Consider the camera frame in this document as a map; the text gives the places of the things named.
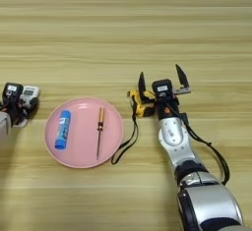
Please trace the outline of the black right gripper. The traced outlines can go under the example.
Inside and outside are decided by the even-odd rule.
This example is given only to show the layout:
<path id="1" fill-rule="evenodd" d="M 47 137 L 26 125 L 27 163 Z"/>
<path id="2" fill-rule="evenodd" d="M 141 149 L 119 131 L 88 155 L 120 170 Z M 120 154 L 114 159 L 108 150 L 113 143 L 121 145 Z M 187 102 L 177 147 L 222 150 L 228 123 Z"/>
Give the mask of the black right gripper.
<path id="1" fill-rule="evenodd" d="M 175 65 L 178 79 L 184 88 L 159 87 L 153 91 L 146 91 L 144 73 L 141 72 L 138 80 L 138 90 L 142 103 L 146 103 L 146 116 L 153 116 L 155 113 L 161 119 L 177 117 L 180 118 L 178 95 L 191 92 L 187 77 L 179 65 Z"/>

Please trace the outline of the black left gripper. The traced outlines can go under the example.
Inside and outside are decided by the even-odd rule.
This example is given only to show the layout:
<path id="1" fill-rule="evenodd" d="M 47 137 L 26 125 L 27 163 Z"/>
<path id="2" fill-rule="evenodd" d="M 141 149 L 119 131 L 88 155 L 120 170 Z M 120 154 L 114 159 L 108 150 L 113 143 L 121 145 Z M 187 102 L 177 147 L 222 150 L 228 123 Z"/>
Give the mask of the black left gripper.
<path id="1" fill-rule="evenodd" d="M 39 99 L 34 97 L 30 100 L 29 111 L 33 112 L 39 105 Z M 0 125 L 7 127 L 22 127 L 28 121 L 28 114 L 25 103 L 22 99 L 19 101 L 9 100 L 0 102 Z"/>

